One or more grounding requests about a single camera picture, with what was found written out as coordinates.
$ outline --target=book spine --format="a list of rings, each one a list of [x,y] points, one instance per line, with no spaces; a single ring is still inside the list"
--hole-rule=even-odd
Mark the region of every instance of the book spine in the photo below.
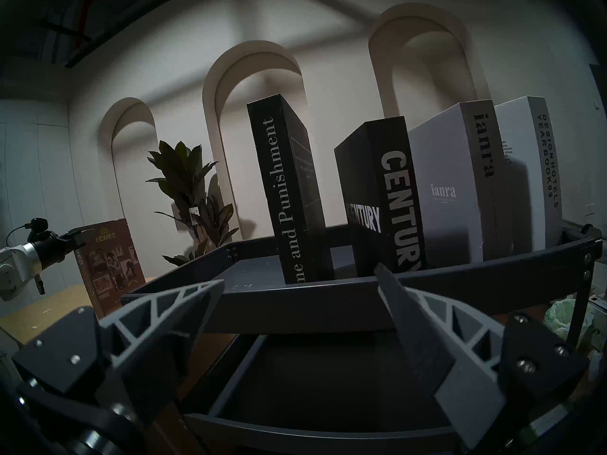
[[[462,103],[483,233],[483,260],[512,253],[512,209],[500,129],[491,100]]]
[[[546,247],[558,245],[562,236],[561,185],[558,173],[557,149],[552,124],[544,98],[530,97],[529,108],[540,153],[546,219]]]
[[[80,254],[80,251],[77,249],[74,251],[74,255],[76,256],[76,262],[78,263],[78,269],[80,269],[80,275],[82,275],[82,280],[84,282],[84,287],[86,288],[86,292],[89,294],[89,299],[91,305],[95,310],[95,314],[97,315],[97,319],[103,318],[105,315],[103,310],[101,309],[101,304],[97,299],[97,295],[95,294],[95,288],[93,287],[93,282],[90,279],[90,273],[88,267],[86,266],[86,262]]]
[[[377,139],[369,139],[373,169],[377,176],[380,211],[366,207],[363,217],[372,224],[379,216],[381,229],[392,249],[393,272],[418,271],[426,268],[426,247],[419,207],[418,185],[413,156],[403,117],[377,121],[383,124]]]
[[[285,283],[310,282],[315,274],[311,270],[304,209],[280,99],[273,96],[248,107]]]

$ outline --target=potted plant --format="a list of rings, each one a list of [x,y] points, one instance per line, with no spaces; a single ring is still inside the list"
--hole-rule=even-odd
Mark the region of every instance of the potted plant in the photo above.
[[[179,218],[164,212],[154,213],[183,223],[193,231],[196,240],[196,249],[188,256],[163,255],[163,258],[181,266],[227,242],[238,231],[238,228],[230,230],[228,225],[234,215],[234,206],[227,204],[220,208],[216,197],[206,195],[205,191],[205,176],[218,161],[203,165],[202,146],[190,150],[182,141],[173,149],[161,140],[158,151],[150,151],[150,154],[152,157],[148,157],[148,160],[162,171],[164,177],[146,182],[158,183],[160,190],[175,202]]]

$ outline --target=century book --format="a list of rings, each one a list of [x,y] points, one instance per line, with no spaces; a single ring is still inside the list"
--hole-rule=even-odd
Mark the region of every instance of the century book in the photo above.
[[[561,240],[560,176],[546,100],[524,96],[495,106],[512,193],[514,253]]]
[[[331,280],[331,250],[308,132],[280,95],[247,104],[285,283]]]
[[[409,130],[428,264],[512,253],[512,211],[491,100],[458,103]]]
[[[145,284],[126,219],[89,225],[93,239],[74,251],[97,317],[120,308],[120,297]]]
[[[416,170],[404,117],[363,123],[335,148],[356,272],[426,267]]]

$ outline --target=black book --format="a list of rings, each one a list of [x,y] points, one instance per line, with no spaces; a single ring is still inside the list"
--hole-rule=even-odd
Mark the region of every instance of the black book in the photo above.
[[[356,271],[426,268],[419,196],[404,117],[365,122],[335,148]]]
[[[280,94],[246,108],[285,283],[331,280],[333,261],[308,131]]]

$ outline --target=ianra book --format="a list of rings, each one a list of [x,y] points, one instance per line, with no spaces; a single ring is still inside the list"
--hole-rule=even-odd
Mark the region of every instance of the ianra book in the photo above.
[[[458,103],[409,130],[428,264],[512,253],[506,161],[491,100]]]
[[[308,132],[280,95],[247,104],[285,283],[331,280],[331,250]]]
[[[495,106],[512,193],[514,253],[556,246],[562,235],[557,149],[546,100],[524,96]]]
[[[74,251],[97,318],[120,308],[120,297],[145,284],[126,219],[89,225],[93,239]]]
[[[417,170],[404,117],[363,123],[335,148],[356,272],[426,267]]]

